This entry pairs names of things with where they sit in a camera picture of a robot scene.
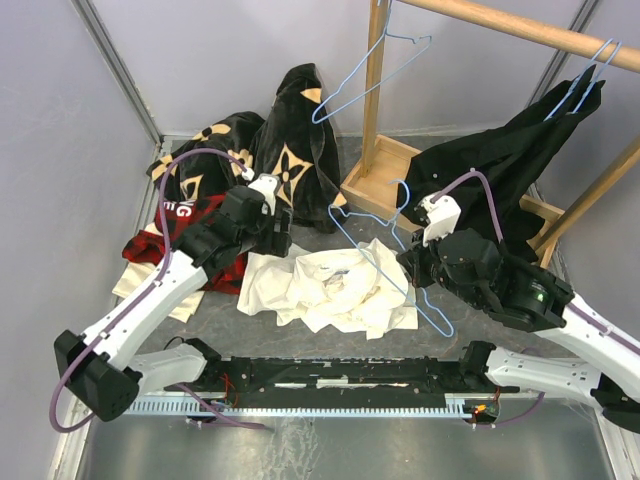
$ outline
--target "wire hanger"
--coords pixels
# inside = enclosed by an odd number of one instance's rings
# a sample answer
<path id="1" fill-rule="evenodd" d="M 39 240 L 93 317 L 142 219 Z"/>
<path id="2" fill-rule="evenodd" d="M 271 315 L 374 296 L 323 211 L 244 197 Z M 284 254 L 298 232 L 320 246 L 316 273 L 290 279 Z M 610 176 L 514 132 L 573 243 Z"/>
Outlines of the wire hanger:
<path id="1" fill-rule="evenodd" d="M 613 52 L 611 52 L 611 55 L 609 56 L 609 58 L 607 59 L 606 62 L 604 62 L 604 65 L 602 65 L 602 67 L 600 67 L 600 70 L 598 70 L 598 73 L 596 74 L 596 76 L 593 78 L 593 80 L 591 80 L 591 83 L 589 83 L 589 86 L 587 87 L 587 89 L 584 91 L 584 93 L 582 94 L 582 98 L 580 99 L 580 101 L 578 102 L 578 105 L 576 105 L 576 108 L 573 109 L 573 111 L 571 112 L 571 114 L 574 113 L 578 113 L 578 110 L 580 110 L 580 107 L 582 106 L 583 102 L 585 101 L 585 99 L 587 98 L 587 96 L 589 95 L 589 93 L 591 92 L 591 89 L 595 86 L 595 84 L 598 82 L 598 79 L 600 78 L 600 75 L 602 75 L 602 72 L 604 72 L 604 69 L 607 68 L 609 66 L 609 64 L 611 63 L 611 61 L 615 58 L 615 56 L 618 54 L 618 51 L 620 50 L 620 48 L 622 47 L 622 42 L 618 42 L 618 45 L 616 45 L 616 48 L 613 50 Z"/>
<path id="2" fill-rule="evenodd" d="M 360 60 L 360 62 L 358 63 L 358 65 L 356 65 L 356 68 L 353 69 L 353 71 L 347 75 L 347 78 L 345 78 L 342 83 L 340 84 L 340 86 L 338 87 L 338 89 L 332 93 L 331 95 L 329 95 L 320 105 L 318 105 L 318 108 L 316 108 L 313 111 L 313 114 L 311 115 L 311 122 L 313 122 L 315 125 L 324 122 L 326 119 L 333 117 L 336 113 L 340 112 L 341 110 L 344 110 L 345 108 L 347 108 L 348 106 L 350 106 L 351 104 L 357 102 L 358 100 L 360 100 L 362 97 L 364 97 L 367 93 L 371 92 L 372 90 L 375 90 L 376 88 L 378 88 L 380 85 L 382 85 L 384 82 L 386 82 L 387 80 L 391 79 L 391 77 L 393 77 L 395 74 L 399 73 L 400 70 L 402 70 L 403 68 L 405 68 L 407 65 L 409 65 L 411 62 L 413 62 L 416 58 L 418 58 L 422 53 L 424 53 L 430 46 L 431 46 L 431 40 L 432 37 L 431 35 L 422 35 L 420 37 L 414 38 L 414 37 L 408 37 L 405 35 L 398 35 L 398 34 L 394 34 L 394 33 L 389 33 L 389 20 L 391 19 L 391 6 L 393 5 L 393 0 L 389 1 L 389 9 L 387 10 L 387 19 L 385 20 L 385 24 L 384 24 L 384 30 L 382 31 L 382 35 L 380 35 L 380 38 L 378 38 L 378 40 L 376 40 L 376 43 L 373 44 L 373 46 L 369 49 L 369 51 L 366 53 L 366 55 L 362 58 L 362 60 Z M 405 63 L 403 63 L 402 65 L 400 65 L 396 70 L 394 70 L 393 72 L 391 72 L 389 75 L 387 75 L 386 77 L 384 77 L 382 80 L 380 80 L 378 83 L 376 83 L 373 87 L 369 88 L 368 90 L 366 90 L 365 92 L 362 92 L 360 95 L 358 95 L 357 97 L 349 100 L 347 103 L 345 103 L 344 105 L 342 105 L 341 107 L 339 107 L 338 109 L 334 110 L 333 112 L 325 115 L 324 117 L 318 119 L 316 118 L 318 116 L 318 112 L 320 111 L 320 109 L 322 109 L 323 107 L 325 107 L 327 105 L 327 103 L 329 102 L 329 100 L 331 100 L 333 97 L 335 97 L 336 95 L 338 95 L 341 91 L 342 88 L 347 84 L 347 82 L 349 80 L 351 80 L 351 78 L 353 78 L 353 76 L 356 74 L 356 72 L 360 69 L 360 67 L 362 67 L 362 65 L 364 64 L 364 62 L 367 60 L 367 58 L 369 58 L 369 56 L 373 53 L 373 51 L 378 47 L 378 45 L 380 45 L 380 43 L 382 42 L 382 40 L 384 40 L 384 37 L 393 37 L 393 38 L 399 38 L 401 40 L 409 40 L 411 41 L 411 43 L 413 43 L 414 45 L 417 45 L 419 42 L 421 42 L 422 40 L 424 40 L 425 38 L 428 38 L 429 41 L 427 42 L 427 45 L 422 48 L 418 53 L 416 53 L 413 57 L 411 57 L 409 60 L 407 60 Z"/>
<path id="3" fill-rule="evenodd" d="M 564 104 L 564 102 L 567 101 L 567 99 L 571 96 L 571 94 L 573 93 L 573 91 L 576 89 L 576 86 L 578 85 L 578 82 L 580 81 L 580 79 L 584 76 L 585 73 L 587 73 L 587 70 L 589 70 L 591 68 L 592 65 L 597 63 L 596 58 L 598 58 L 600 56 L 600 54 L 604 51 L 605 48 L 607 48 L 609 46 L 609 44 L 611 42 L 613 42 L 614 39 L 610 38 L 609 40 L 607 40 L 606 42 L 604 42 L 604 44 L 598 49 L 598 51 L 593 55 L 593 57 L 591 57 L 591 60 L 589 60 L 589 63 L 587 64 L 586 67 L 584 67 L 584 69 L 582 70 L 582 73 L 580 73 L 580 75 L 578 75 L 573 82 L 571 83 L 571 86 L 569 87 L 569 90 L 567 91 L 567 93 L 565 94 L 565 96 L 562 98 L 562 100 L 560 100 L 560 102 L 558 102 L 558 104 L 554 107 L 553 110 L 551 110 L 551 112 L 549 112 L 549 115 L 546 116 L 546 118 L 544 119 L 544 121 L 546 122 L 547 120 L 549 120 L 551 117 L 553 117 L 555 115 L 555 113 L 558 111 L 558 109 L 560 109 L 560 107 Z M 611 54 L 611 56 L 609 57 L 609 59 L 607 60 L 607 62 L 603 65 L 603 67 L 600 69 L 600 73 L 602 73 L 602 71 L 604 70 L 604 68 L 609 65 L 609 62 L 611 62 L 611 60 L 613 60 L 613 57 L 615 57 L 616 53 L 618 53 L 618 50 L 620 49 L 622 45 L 620 43 L 618 43 L 618 47 L 616 48 L 616 50 L 614 50 L 614 52 Z M 591 86 L 591 84 L 589 85 L 589 87 L 587 88 L 587 91 L 585 93 L 588 93 L 591 91 L 593 87 Z M 582 96 L 582 99 L 580 100 L 580 102 L 578 103 L 578 107 L 582 105 L 583 100 L 585 99 L 585 96 Z"/>
<path id="4" fill-rule="evenodd" d="M 418 306 L 418 304 L 412 298 L 409 297 L 409 293 L 405 292 L 404 290 L 402 290 L 393 280 L 391 280 L 391 278 L 389 278 L 389 276 L 386 273 L 384 273 L 382 271 L 382 269 L 378 265 L 376 265 L 376 262 L 374 262 L 371 258 L 369 258 L 369 256 L 365 253 L 365 251 L 362 250 L 362 248 L 360 248 L 360 246 L 358 246 L 356 241 L 351 237 L 351 235 L 349 235 L 347 233 L 347 231 L 340 224 L 340 222 L 338 222 L 338 220 L 333 216 L 333 212 L 331 211 L 332 209 L 336 209 L 336 210 L 340 211 L 342 216 L 345 217 L 345 218 L 348 218 L 348 217 L 351 217 L 351 216 L 373 218 L 376 222 L 378 222 L 383 227 L 388 227 L 389 225 L 391 225 L 391 234 L 393 235 L 393 238 L 396 239 L 396 241 L 398 242 L 398 244 L 400 245 L 402 250 L 406 251 L 406 247 L 404 246 L 404 243 L 402 243 L 402 240 L 400 240 L 400 238 L 398 238 L 398 235 L 396 233 L 396 226 L 397 226 L 398 216 L 400 215 L 400 212 L 409 204 L 409 198 L 410 198 L 409 186 L 403 180 L 400 180 L 400 179 L 397 179 L 397 178 L 395 180 L 391 180 L 389 182 L 389 184 L 392 184 L 392 183 L 399 183 L 404 187 L 405 192 L 406 192 L 406 199 L 404 201 L 404 204 L 401 207 L 399 207 L 396 210 L 396 212 L 393 214 L 393 217 L 391 217 L 386 222 L 384 220 L 382 220 L 380 217 L 377 217 L 376 215 L 373 215 L 372 213 L 355 213 L 355 212 L 346 213 L 341 207 L 338 207 L 337 205 L 333 205 L 333 204 L 331 204 L 331 205 L 329 205 L 327 207 L 327 212 L 329 213 L 329 217 L 331 217 L 331 220 L 333 220 L 333 223 L 335 223 L 337 225 L 337 227 L 344 234 L 344 236 L 347 237 L 347 240 L 349 240 L 351 242 L 351 245 L 353 245 L 360 252 L 360 254 L 365 258 L 365 260 L 367 260 L 371 265 L 373 265 L 373 267 L 378 272 L 380 272 L 380 274 L 384 278 L 386 278 L 387 281 L 389 281 L 391 283 L 391 285 L 393 285 L 396 288 L 396 290 L 398 290 L 400 293 L 402 293 L 405 296 L 405 298 L 416 308 L 416 310 L 420 313 L 420 315 L 422 315 L 425 318 L 425 320 L 427 320 L 427 322 L 429 322 L 431 324 L 431 326 L 433 326 L 433 328 L 435 328 L 440 333 L 440 335 L 442 335 L 443 337 L 451 338 L 455 334 L 455 329 L 453 328 L 453 325 L 451 324 L 451 321 L 449 320 L 449 318 L 447 318 L 447 316 L 444 314 L 444 312 L 442 310 L 440 310 L 438 307 L 436 307 L 435 305 L 432 305 L 429 302 L 429 299 L 427 298 L 427 289 L 426 288 L 422 288 L 421 289 L 422 290 L 422 298 L 424 299 L 424 302 L 427 304 L 427 306 L 430 309 L 435 310 L 436 312 L 438 312 L 440 314 L 440 316 L 444 319 L 445 323 L 449 327 L 449 333 L 445 333 L 433 320 L 431 320 L 431 318 L 424 312 L 424 310 L 422 310 L 422 308 L 420 308 Z"/>

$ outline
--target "gray wall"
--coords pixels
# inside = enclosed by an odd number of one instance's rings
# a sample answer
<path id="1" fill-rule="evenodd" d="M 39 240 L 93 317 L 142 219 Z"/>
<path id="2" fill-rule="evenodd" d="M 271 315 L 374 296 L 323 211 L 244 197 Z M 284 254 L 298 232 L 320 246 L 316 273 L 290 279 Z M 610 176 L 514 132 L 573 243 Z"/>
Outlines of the gray wall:
<path id="1" fill-rule="evenodd" d="M 160 129 L 192 134 L 242 110 L 266 115 L 286 71 L 315 62 L 333 92 L 367 50 L 369 0 L 94 0 Z M 580 0 L 483 0 L 557 25 Z M 526 103 L 552 55 L 547 47 L 394 3 L 391 31 L 432 34 L 431 48 L 382 87 L 379 128 L 473 130 Z M 385 73 L 415 48 L 391 39 Z M 364 68 L 330 107 L 362 92 Z M 363 101 L 333 117 L 361 132 Z"/>
<path id="2" fill-rule="evenodd" d="M 40 479 L 53 340 L 110 307 L 154 146 L 69 1 L 4 2 L 0 26 L 0 465 Z"/>
<path id="3" fill-rule="evenodd" d="M 607 0 L 589 33 L 640 45 L 640 4 Z M 573 58 L 562 76 L 578 75 Z M 578 127 L 540 180 L 548 201 L 566 208 L 640 133 L 640 75 L 610 67 L 600 109 Z M 606 318 L 640 338 L 640 166 L 632 169 L 562 238 L 572 283 Z"/>

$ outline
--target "red cloth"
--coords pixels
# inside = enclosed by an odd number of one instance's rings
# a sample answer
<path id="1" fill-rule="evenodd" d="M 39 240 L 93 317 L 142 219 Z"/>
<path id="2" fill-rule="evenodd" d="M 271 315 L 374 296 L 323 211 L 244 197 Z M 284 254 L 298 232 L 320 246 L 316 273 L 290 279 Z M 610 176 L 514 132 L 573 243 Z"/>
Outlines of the red cloth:
<path id="1" fill-rule="evenodd" d="M 211 214 L 220 206 L 224 195 L 214 195 L 186 202 L 164 202 L 167 216 L 169 238 L 174 242 L 189 225 L 202 220 L 206 224 L 212 222 Z M 162 231 L 160 211 L 156 212 L 155 226 Z M 164 242 L 161 235 L 140 230 L 122 251 L 122 256 L 133 263 L 150 262 L 157 265 L 164 257 Z M 203 290 L 238 295 L 242 286 L 242 278 L 247 268 L 247 254 L 236 258 L 233 265 L 223 269 L 202 287 Z"/>

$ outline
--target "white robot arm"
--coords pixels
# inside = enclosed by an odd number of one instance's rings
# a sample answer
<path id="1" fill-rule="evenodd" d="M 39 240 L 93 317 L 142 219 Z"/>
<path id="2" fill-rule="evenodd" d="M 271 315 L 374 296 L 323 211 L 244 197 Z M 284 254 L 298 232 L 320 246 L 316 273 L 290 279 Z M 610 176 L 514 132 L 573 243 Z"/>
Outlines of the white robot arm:
<path id="1" fill-rule="evenodd" d="M 60 374 L 101 337 L 66 386 L 102 420 L 121 415 L 138 395 L 179 382 L 193 382 L 215 352 L 190 340 L 168 351 L 135 355 L 144 340 L 184 298 L 204 286 L 246 251 L 285 256 L 291 244 L 291 212 L 276 210 L 277 177 L 260 175 L 248 187 L 234 187 L 211 225 L 188 227 L 174 244 L 161 281 L 152 274 L 127 299 L 81 335 L 63 332 L 54 343 Z M 148 294 L 143 295 L 150 284 Z M 107 325 L 133 308 L 115 328 Z"/>
<path id="2" fill-rule="evenodd" d="M 425 197 L 427 227 L 398 260 L 415 286 L 439 283 L 505 326 L 535 333 L 574 353 L 547 359 L 497 347 L 486 376 L 497 386 L 533 389 L 602 408 L 640 431 L 640 342 L 604 319 L 551 273 L 508 255 L 472 230 L 455 231 L 450 196 Z"/>

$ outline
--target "concrete floor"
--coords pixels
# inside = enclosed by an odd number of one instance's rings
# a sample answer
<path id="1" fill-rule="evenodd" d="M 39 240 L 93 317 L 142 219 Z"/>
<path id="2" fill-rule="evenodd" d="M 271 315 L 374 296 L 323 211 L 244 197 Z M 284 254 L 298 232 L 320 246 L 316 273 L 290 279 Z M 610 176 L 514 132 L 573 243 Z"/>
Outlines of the concrete floor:
<path id="1" fill-rule="evenodd" d="M 408 136 L 400 140 L 424 150 L 448 139 Z M 340 170 L 344 178 L 360 158 L 361 138 L 340 138 L 338 144 Z M 389 230 L 372 220 L 352 217 L 345 228 L 356 241 L 371 241 L 377 237 L 390 248 L 395 247 Z M 295 243 L 309 251 L 351 246 L 340 232 L 322 235 L 313 229 L 293 227 L 292 237 Z M 313 334 L 301 321 L 284 327 L 276 326 L 274 312 L 262 312 L 249 317 L 236 309 L 236 296 L 210 292 L 205 294 L 198 311 L 188 323 L 166 319 L 145 342 L 141 353 L 160 350 L 171 337 L 181 335 L 198 337 L 223 356 L 348 358 L 427 355 L 455 359 L 471 340 L 486 340 L 515 351 L 533 346 L 548 357 L 569 356 L 564 349 L 535 335 L 502 327 L 483 313 L 468 308 L 437 285 L 430 287 L 428 293 L 430 301 L 452 321 L 456 329 L 452 338 L 442 337 L 424 320 L 420 321 L 418 330 L 394 330 L 377 340 L 367 341 L 364 332 L 340 333 L 331 326 Z M 435 312 L 432 318 L 440 321 Z"/>

